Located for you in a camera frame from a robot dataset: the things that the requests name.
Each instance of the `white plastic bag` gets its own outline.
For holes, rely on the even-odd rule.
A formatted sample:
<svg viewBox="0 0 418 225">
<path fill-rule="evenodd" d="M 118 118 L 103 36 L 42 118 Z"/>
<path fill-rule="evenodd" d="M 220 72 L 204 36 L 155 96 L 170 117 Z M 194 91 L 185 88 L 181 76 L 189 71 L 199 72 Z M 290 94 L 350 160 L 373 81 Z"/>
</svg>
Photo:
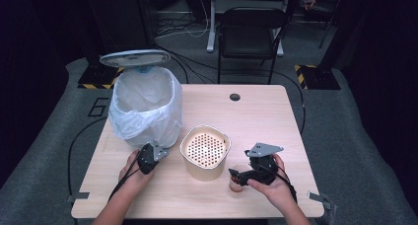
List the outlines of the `white plastic bag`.
<svg viewBox="0 0 418 225">
<path fill-rule="evenodd" d="M 157 140 L 175 144 L 182 127 L 182 89 L 168 69 L 153 67 L 147 73 L 128 68 L 117 78 L 108 117 L 114 134 L 141 148 Z"/>
</svg>

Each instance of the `colander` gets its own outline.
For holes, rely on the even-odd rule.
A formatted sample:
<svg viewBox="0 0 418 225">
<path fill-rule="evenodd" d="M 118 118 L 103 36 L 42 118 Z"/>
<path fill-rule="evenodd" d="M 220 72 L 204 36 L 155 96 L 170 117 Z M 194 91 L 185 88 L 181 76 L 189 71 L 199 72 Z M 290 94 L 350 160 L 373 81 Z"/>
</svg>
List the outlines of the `colander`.
<svg viewBox="0 0 418 225">
<path fill-rule="evenodd" d="M 217 179 L 231 148 L 230 138 L 208 125 L 194 127 L 182 140 L 180 153 L 189 173 L 199 181 Z"/>
</svg>

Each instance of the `hole in table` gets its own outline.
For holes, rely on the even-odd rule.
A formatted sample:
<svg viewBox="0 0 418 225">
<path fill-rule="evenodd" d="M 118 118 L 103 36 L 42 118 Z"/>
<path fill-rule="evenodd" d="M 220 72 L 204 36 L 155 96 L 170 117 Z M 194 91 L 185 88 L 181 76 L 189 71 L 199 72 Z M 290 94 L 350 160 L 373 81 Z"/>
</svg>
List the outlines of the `hole in table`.
<svg viewBox="0 0 418 225">
<path fill-rule="evenodd" d="M 230 99 L 234 102 L 238 101 L 241 98 L 239 94 L 231 94 Z"/>
</svg>

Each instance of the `yellow black tape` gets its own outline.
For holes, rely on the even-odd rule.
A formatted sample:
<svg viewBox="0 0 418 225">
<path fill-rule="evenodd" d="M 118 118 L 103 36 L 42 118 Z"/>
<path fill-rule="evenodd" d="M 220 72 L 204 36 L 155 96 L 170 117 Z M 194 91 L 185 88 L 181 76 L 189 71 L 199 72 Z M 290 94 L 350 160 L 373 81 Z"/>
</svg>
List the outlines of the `yellow black tape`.
<svg viewBox="0 0 418 225">
<path fill-rule="evenodd" d="M 117 69 L 117 72 L 113 78 L 113 80 L 111 81 L 111 84 L 79 84 L 78 88 L 80 89 L 113 89 L 114 87 L 114 83 L 116 83 L 117 77 L 120 76 L 120 74 L 123 73 L 123 67 L 119 67 Z"/>
<path fill-rule="evenodd" d="M 298 75 L 299 83 L 301 84 L 302 89 L 307 89 L 308 85 L 305 81 L 304 74 L 302 73 L 301 66 L 306 66 L 310 68 L 316 68 L 316 65 L 295 65 L 296 74 Z"/>
</svg>

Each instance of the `gray carpet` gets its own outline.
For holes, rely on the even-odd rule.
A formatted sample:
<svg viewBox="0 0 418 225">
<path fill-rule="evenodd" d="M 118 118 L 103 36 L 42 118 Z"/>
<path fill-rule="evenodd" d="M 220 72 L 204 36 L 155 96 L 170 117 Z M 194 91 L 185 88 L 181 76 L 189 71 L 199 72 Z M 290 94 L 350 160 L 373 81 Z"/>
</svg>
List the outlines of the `gray carpet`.
<svg viewBox="0 0 418 225">
<path fill-rule="evenodd" d="M 324 48 L 318 49 L 323 30 L 318 25 L 293 23 L 283 40 L 285 55 L 277 59 L 272 84 L 283 85 L 288 91 L 299 127 L 303 124 L 303 108 L 297 87 L 282 75 L 297 81 L 295 64 L 319 64 L 332 34 Z M 157 44 L 193 60 L 216 66 L 217 53 L 207 53 L 207 33 L 202 37 L 189 34 L 157 39 Z M 193 71 L 208 79 L 200 79 L 187 69 L 188 82 L 193 84 L 216 81 L 213 68 L 188 61 Z M 235 68 L 236 62 L 226 62 Z M 183 69 L 170 61 L 164 67 L 185 84 Z M 77 81 L 87 67 L 85 59 L 67 65 L 70 79 L 55 111 L 0 191 L 0 224 L 73 224 L 67 186 L 68 150 L 77 134 L 71 154 L 71 185 L 78 191 L 96 147 L 104 121 L 89 116 L 97 98 L 108 110 L 111 90 L 77 88 Z M 306 124 L 302 134 L 312 164 L 319 191 L 336 206 L 334 224 L 418 224 L 392 169 L 383 161 L 370 137 L 362 127 L 356 103 L 344 76 L 333 70 L 340 91 L 303 90 Z M 251 82 L 266 82 L 266 78 L 250 78 Z M 223 83 L 236 83 L 247 78 L 226 76 Z M 91 221 L 79 221 L 88 224 Z M 270 224 L 283 224 L 272 219 Z"/>
</svg>

